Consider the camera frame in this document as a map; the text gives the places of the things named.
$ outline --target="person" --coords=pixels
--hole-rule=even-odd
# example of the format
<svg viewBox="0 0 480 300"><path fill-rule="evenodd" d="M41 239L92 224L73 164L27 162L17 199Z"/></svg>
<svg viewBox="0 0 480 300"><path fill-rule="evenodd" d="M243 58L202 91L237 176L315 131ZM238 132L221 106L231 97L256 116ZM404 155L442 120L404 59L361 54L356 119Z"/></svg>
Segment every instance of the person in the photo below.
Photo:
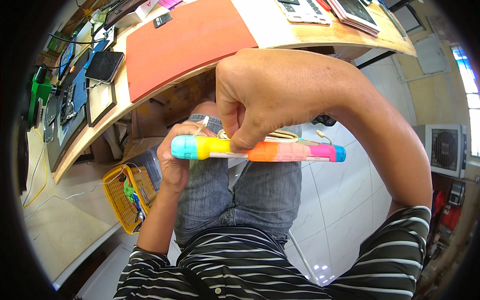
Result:
<svg viewBox="0 0 480 300"><path fill-rule="evenodd" d="M350 270L325 287L283 246L300 204L300 162L248 162L232 191L224 158L181 160L171 140L223 127L233 152L326 114L361 143L393 199ZM163 175L114 299L410 299L422 270L432 181L425 150L400 113L354 66L321 54L243 49L216 67L216 104L200 104L157 151ZM167 259L172 231L182 250Z"/></svg>

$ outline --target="white box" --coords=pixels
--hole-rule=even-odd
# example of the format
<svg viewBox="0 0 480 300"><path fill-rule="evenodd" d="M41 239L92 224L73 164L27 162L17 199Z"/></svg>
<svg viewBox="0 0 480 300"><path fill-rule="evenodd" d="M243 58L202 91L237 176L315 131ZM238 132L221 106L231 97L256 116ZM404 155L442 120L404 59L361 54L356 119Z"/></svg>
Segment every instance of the white box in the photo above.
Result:
<svg viewBox="0 0 480 300"><path fill-rule="evenodd" d="M115 23L115 27L122 28L141 23L155 6L156 0L148 0L141 4L134 12L131 12Z"/></svg>

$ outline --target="fan grille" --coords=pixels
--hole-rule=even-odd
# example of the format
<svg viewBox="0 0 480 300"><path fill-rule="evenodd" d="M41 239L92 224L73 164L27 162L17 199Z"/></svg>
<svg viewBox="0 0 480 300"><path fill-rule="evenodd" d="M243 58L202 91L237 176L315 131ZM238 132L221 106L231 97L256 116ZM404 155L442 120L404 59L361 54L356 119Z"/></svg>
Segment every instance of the fan grille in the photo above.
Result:
<svg viewBox="0 0 480 300"><path fill-rule="evenodd" d="M433 167L456 171L458 158L458 131L432 129Z"/></svg>

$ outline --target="phone screen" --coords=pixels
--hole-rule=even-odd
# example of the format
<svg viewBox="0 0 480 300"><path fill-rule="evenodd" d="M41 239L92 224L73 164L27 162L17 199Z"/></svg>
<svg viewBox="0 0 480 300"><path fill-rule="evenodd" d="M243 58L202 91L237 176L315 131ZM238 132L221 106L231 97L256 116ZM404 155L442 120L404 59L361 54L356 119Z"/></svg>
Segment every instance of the phone screen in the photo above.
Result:
<svg viewBox="0 0 480 300"><path fill-rule="evenodd" d="M85 77L110 83L125 55L122 52L98 51L85 72Z"/></svg>
<svg viewBox="0 0 480 300"><path fill-rule="evenodd" d="M353 14L354 16L370 22L373 25L377 25L372 19L372 16L370 16L368 11L365 9L365 6L360 3L360 0L337 0L337 2L340 3L347 13Z"/></svg>

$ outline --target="jeans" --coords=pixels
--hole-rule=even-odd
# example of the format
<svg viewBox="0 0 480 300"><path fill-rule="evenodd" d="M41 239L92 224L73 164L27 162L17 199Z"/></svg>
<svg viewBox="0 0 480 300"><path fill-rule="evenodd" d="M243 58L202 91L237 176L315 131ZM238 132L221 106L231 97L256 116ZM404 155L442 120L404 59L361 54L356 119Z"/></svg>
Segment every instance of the jeans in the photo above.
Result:
<svg viewBox="0 0 480 300"><path fill-rule="evenodd" d="M198 122L204 114L193 114ZM208 129L218 133L220 119L210 116ZM300 125L282 128L301 136ZM301 162L251 162L232 190L228 189L228 160L190 161L190 177L177 208L176 243L184 248L196 234L217 226L253 225L281 244L297 218L300 205Z"/></svg>

